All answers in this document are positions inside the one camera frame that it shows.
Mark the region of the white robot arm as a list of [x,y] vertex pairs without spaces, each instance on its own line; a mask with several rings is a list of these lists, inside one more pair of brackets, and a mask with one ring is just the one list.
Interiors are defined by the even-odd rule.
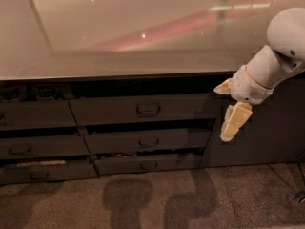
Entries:
[[216,86],[217,94],[236,101],[225,113],[220,138],[231,141],[252,115],[252,107],[270,97],[284,80],[305,72],[305,9],[277,14],[267,29],[268,44],[249,63]]

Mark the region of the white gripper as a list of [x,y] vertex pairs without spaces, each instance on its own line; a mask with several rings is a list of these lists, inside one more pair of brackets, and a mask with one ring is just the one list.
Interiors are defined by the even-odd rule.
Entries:
[[259,85],[250,76],[247,67],[242,66],[232,79],[226,79],[213,91],[217,94],[231,95],[232,99],[238,101],[235,105],[228,106],[221,127],[221,140],[229,142],[253,114],[252,106],[261,104],[274,90]]

